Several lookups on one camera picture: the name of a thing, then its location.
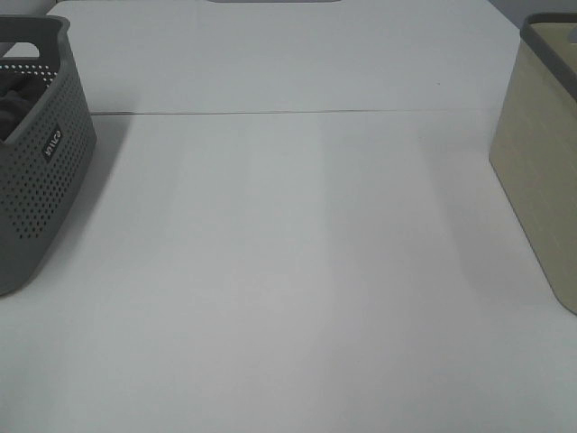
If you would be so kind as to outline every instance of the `white table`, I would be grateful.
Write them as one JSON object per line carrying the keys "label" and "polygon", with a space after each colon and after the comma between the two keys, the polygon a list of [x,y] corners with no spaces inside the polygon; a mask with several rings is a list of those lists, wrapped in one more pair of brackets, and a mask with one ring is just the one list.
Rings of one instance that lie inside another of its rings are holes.
{"label": "white table", "polygon": [[577,326],[488,163],[498,111],[97,116],[0,299],[0,431],[577,429]]}
{"label": "white table", "polygon": [[518,30],[486,0],[62,2],[94,112],[497,108]]}

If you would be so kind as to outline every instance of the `beige storage box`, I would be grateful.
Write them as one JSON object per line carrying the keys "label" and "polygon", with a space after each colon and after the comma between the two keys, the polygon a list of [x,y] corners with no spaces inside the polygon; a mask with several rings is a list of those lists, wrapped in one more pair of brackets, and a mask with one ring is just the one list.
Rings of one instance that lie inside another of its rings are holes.
{"label": "beige storage box", "polygon": [[577,14],[530,16],[490,161],[559,301],[577,313]]}

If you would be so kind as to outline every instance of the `dark cloth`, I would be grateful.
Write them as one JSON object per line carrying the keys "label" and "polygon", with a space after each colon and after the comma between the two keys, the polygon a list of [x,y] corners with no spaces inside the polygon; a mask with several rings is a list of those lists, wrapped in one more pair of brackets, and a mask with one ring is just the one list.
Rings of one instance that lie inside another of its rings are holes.
{"label": "dark cloth", "polygon": [[0,139],[5,140],[32,110],[44,91],[43,79],[16,72],[0,72]]}

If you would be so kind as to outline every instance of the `basket label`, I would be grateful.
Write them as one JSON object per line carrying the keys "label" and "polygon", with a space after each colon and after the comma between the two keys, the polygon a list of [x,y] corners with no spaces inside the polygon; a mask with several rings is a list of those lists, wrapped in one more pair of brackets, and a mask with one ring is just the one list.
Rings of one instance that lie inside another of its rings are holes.
{"label": "basket label", "polygon": [[48,137],[48,141],[42,147],[42,156],[44,157],[46,162],[50,162],[52,156],[54,156],[54,153],[56,153],[58,145],[60,144],[61,141],[62,141],[62,130],[60,129],[60,126],[56,124],[54,131],[52,131],[52,134],[50,134],[50,136]]}

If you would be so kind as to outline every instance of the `perforated basket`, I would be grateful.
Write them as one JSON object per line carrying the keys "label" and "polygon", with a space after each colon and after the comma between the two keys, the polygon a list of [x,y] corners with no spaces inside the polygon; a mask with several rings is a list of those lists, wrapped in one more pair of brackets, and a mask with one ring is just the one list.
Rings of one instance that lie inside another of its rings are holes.
{"label": "perforated basket", "polygon": [[69,45],[68,20],[0,15],[0,41],[29,42],[38,58],[0,68],[43,78],[47,89],[0,143],[0,294],[32,276],[87,171],[96,134]]}

